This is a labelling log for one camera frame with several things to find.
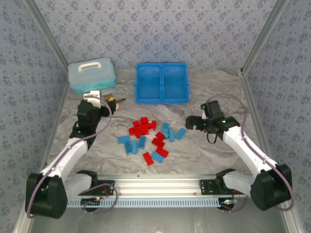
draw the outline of blue lego brick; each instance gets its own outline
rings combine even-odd
[[[124,143],[126,154],[132,153],[132,144],[131,141],[126,141]]]
[[[183,136],[186,134],[186,132],[187,131],[185,129],[180,129],[178,133],[175,135],[175,138],[180,141],[183,138]]]
[[[165,136],[166,139],[168,139],[170,137],[170,135],[168,133],[163,133],[163,135]]]
[[[118,144],[131,141],[130,135],[118,137]]]
[[[145,136],[140,136],[138,148],[144,149],[146,145],[146,137]]]
[[[132,154],[137,154],[138,151],[138,141],[134,140],[132,144]]]
[[[174,142],[174,141],[175,141],[174,130],[170,129],[170,142]]]
[[[151,158],[153,158],[154,160],[156,160],[159,164],[161,164],[164,160],[164,157],[162,157],[161,155],[159,155],[156,152],[152,152],[151,154]]]
[[[169,132],[169,123],[163,123],[162,126],[162,133],[168,133]]]

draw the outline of light blue plastic box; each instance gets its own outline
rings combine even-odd
[[[103,90],[116,85],[116,76],[109,58],[70,64],[69,83],[77,93]]]

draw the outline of black cable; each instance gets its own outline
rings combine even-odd
[[[216,134],[216,136],[215,136],[215,139],[214,139],[214,142],[213,142],[213,143],[211,143],[211,142],[209,141],[208,135],[209,135],[209,132],[207,133],[207,141],[208,141],[210,144],[215,144],[216,141],[217,141],[217,134]]]

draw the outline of blue patterned wall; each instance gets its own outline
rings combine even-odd
[[[285,8],[248,75],[271,150],[293,172],[296,204],[311,233],[311,2]]]
[[[275,0],[35,0],[69,63],[241,67]]]
[[[38,172],[67,80],[22,0],[0,1],[0,232]]]

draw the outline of white handle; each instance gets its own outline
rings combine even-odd
[[[93,66],[93,65],[97,65],[98,68],[102,67],[101,63],[99,63],[99,62],[90,62],[90,63],[86,63],[86,64],[79,65],[78,71],[79,71],[79,72],[82,71],[82,68],[83,68],[83,67],[88,67],[88,66]]]

